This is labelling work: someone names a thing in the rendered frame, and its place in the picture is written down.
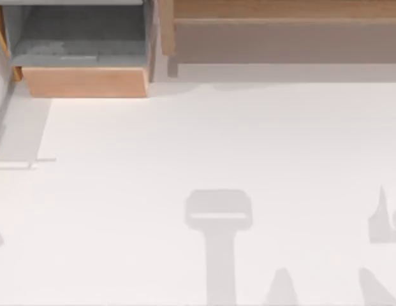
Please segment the pale wooden drawer front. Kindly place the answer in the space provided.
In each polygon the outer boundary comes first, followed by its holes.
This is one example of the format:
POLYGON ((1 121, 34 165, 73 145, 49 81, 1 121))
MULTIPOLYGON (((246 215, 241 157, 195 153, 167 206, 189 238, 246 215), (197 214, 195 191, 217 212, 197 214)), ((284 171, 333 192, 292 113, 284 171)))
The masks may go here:
POLYGON ((23 67, 22 74, 36 98, 144 98, 150 83, 146 68, 23 67))

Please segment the wooden cupboard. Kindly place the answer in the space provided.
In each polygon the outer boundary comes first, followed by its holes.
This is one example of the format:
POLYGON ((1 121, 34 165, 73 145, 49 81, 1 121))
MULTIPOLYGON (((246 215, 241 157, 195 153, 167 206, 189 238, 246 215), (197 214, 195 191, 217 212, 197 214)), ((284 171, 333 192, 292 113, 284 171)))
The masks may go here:
POLYGON ((396 0, 158 0, 158 7, 170 78, 396 78, 396 0))

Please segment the pulled-out grey drawer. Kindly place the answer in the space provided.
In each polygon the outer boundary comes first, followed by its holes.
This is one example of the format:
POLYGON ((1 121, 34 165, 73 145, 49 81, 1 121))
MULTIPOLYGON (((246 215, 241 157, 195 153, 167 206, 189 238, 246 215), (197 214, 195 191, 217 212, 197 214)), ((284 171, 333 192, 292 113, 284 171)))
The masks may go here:
POLYGON ((155 3, 0 0, 14 79, 23 67, 147 67, 155 3))

